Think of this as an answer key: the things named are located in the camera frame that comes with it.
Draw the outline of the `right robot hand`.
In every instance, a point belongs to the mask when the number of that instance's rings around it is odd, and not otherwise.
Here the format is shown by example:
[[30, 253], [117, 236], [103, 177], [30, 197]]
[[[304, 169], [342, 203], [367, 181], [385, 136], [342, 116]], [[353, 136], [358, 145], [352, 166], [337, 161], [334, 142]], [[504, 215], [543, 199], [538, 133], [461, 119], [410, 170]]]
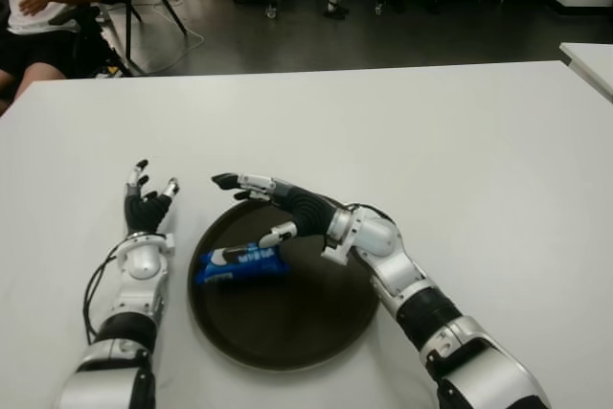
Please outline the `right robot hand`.
[[237, 190], [237, 201], [260, 201], [289, 213], [291, 219], [271, 227], [258, 240], [259, 248], [278, 245], [288, 239], [328, 234], [337, 208], [320, 194], [282, 179], [253, 173], [224, 172], [212, 177], [223, 191]]

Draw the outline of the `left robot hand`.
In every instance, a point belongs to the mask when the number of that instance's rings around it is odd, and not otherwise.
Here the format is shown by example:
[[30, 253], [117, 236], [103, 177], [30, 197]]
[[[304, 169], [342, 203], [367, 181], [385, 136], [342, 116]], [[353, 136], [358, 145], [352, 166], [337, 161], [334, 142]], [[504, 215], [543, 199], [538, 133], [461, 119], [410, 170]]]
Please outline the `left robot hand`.
[[125, 183], [124, 217], [127, 234], [156, 234], [167, 215], [170, 205], [180, 191], [176, 178], [171, 178], [161, 192], [143, 194], [143, 187], [149, 180], [144, 174], [148, 159], [137, 162]]

